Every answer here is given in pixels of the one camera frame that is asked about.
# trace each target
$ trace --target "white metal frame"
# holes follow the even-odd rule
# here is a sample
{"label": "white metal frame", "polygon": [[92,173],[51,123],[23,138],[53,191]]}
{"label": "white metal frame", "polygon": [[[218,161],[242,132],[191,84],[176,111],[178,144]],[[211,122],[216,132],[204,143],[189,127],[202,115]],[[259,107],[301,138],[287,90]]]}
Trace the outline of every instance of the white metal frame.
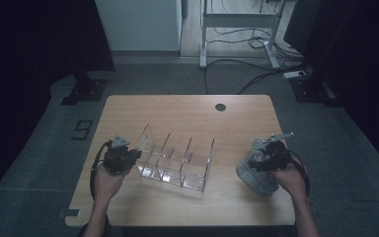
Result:
{"label": "white metal frame", "polygon": [[207,65],[207,28],[268,28],[271,29],[270,37],[265,41],[265,51],[274,69],[279,68],[279,63],[275,57],[275,50],[272,48],[275,40],[276,31],[281,21],[282,11],[284,10],[285,0],[281,0],[276,13],[258,14],[231,14],[231,13],[208,13],[207,2],[203,0],[204,9],[201,22],[201,44],[199,49],[199,67],[205,68]]}

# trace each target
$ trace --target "power strip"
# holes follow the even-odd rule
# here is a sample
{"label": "power strip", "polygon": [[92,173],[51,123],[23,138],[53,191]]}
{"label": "power strip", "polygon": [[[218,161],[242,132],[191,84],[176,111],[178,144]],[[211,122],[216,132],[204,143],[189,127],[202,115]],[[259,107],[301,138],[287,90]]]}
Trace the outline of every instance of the power strip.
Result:
{"label": "power strip", "polygon": [[306,73],[303,70],[293,71],[293,72],[286,72],[283,75],[284,79],[287,79],[287,80],[302,78],[304,76],[306,76]]}

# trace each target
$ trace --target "black stand base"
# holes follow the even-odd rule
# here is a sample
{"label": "black stand base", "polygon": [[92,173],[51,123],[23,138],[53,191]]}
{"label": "black stand base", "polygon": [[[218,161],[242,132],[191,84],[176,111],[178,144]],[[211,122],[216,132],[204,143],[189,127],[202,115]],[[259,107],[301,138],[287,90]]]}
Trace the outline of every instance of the black stand base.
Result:
{"label": "black stand base", "polygon": [[69,97],[65,97],[60,105],[75,106],[78,102],[98,102],[103,97],[107,84],[107,79],[92,79],[85,84],[77,82]]}
{"label": "black stand base", "polygon": [[324,82],[317,89],[310,80],[290,80],[295,98],[299,103],[324,103],[327,107],[340,107],[341,102]]}

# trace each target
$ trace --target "white wall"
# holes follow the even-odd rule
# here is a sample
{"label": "white wall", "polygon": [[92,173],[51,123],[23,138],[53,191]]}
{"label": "white wall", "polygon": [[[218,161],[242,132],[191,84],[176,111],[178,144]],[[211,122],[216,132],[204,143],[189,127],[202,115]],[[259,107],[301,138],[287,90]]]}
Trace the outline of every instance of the white wall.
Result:
{"label": "white wall", "polygon": [[180,49],[181,0],[96,0],[111,50]]}

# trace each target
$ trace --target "forearm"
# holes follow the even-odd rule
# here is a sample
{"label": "forearm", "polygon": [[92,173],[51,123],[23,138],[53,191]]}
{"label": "forearm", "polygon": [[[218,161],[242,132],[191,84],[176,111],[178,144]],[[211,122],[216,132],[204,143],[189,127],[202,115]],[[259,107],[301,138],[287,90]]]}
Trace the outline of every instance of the forearm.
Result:
{"label": "forearm", "polygon": [[84,237],[102,236],[106,225],[107,210],[110,205],[110,200],[95,201],[92,206],[91,217],[88,226],[85,230]]}
{"label": "forearm", "polygon": [[319,231],[313,219],[309,201],[306,197],[293,197],[295,222],[299,237],[318,237]]}

